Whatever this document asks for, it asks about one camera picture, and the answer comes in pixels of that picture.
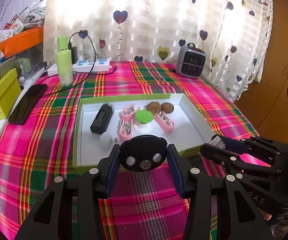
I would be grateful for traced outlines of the person's right hand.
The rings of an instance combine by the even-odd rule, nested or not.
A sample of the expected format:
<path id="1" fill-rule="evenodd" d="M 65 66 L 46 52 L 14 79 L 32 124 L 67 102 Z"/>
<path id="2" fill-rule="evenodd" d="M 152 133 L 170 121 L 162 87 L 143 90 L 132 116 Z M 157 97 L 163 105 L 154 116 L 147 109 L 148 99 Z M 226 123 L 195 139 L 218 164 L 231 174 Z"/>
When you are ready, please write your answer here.
<path id="1" fill-rule="evenodd" d="M 284 218 L 275 226 L 273 229 L 273 236 L 275 239 L 283 239 L 283 237 L 288 233 L 288 213 Z"/>

